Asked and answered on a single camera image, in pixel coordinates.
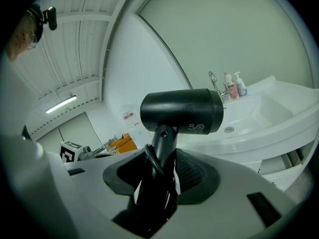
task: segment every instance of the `fluorescent light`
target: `fluorescent light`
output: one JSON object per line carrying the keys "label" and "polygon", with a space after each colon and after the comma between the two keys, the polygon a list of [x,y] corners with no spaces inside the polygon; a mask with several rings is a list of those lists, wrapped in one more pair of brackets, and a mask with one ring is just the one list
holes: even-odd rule
{"label": "fluorescent light", "polygon": [[52,107],[51,109],[49,109],[49,110],[47,110],[47,111],[45,111],[45,112],[46,112],[47,114],[49,114],[49,113],[53,112],[54,110],[60,108],[61,106],[66,105],[67,103],[69,103],[69,102],[71,102],[71,101],[73,101],[73,100],[76,100],[76,96],[72,96],[72,97],[70,97],[70,98],[68,98],[68,99],[66,99],[66,100],[64,100],[64,101],[62,101],[62,102],[60,102],[60,103],[58,103],[57,105],[55,105],[54,107]]}

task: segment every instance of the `drain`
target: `drain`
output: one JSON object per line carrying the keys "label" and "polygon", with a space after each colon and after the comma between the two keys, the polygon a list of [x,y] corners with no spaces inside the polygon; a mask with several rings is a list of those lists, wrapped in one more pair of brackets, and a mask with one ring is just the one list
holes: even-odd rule
{"label": "drain", "polygon": [[234,131],[234,128],[232,126],[228,126],[227,128],[225,128],[225,133],[231,133]]}

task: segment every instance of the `faucet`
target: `faucet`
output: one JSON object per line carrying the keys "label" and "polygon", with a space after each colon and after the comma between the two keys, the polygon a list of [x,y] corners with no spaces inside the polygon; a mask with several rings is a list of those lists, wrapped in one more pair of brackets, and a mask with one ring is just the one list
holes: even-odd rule
{"label": "faucet", "polygon": [[219,94],[220,99],[221,99],[222,102],[224,103],[224,97],[229,93],[229,92],[228,92],[228,89],[227,89],[227,86],[226,86],[226,83],[224,83],[225,91],[221,93],[221,92],[219,91],[217,85],[216,85],[217,78],[215,77],[215,75],[213,74],[213,72],[212,72],[212,71],[209,71],[209,72],[208,72],[208,75],[209,75],[209,78],[210,78],[211,82],[212,82],[213,85],[214,85],[215,91]]}

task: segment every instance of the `sink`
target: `sink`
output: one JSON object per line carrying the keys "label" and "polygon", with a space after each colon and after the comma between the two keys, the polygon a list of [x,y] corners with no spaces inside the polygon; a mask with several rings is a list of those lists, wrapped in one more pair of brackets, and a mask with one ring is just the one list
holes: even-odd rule
{"label": "sink", "polygon": [[[310,127],[317,132],[319,90],[277,81],[274,76],[248,86],[247,90],[247,96],[225,101],[224,119],[216,133],[179,135],[177,146],[218,155],[292,139]],[[299,137],[311,142],[315,133]]]}

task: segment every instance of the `soap bottle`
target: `soap bottle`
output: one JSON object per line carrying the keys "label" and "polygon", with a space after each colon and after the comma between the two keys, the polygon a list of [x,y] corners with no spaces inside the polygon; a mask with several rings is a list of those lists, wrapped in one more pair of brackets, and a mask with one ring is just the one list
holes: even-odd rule
{"label": "soap bottle", "polygon": [[228,87],[230,99],[231,100],[239,99],[238,90],[233,80],[233,77],[231,77],[231,75],[227,71],[224,72],[224,77],[225,77],[225,83],[227,84],[227,87]]}
{"label": "soap bottle", "polygon": [[236,75],[236,84],[237,84],[237,89],[238,89],[238,94],[240,97],[246,96],[247,95],[247,88],[245,83],[243,82],[243,79],[239,78],[240,72],[234,73]]}

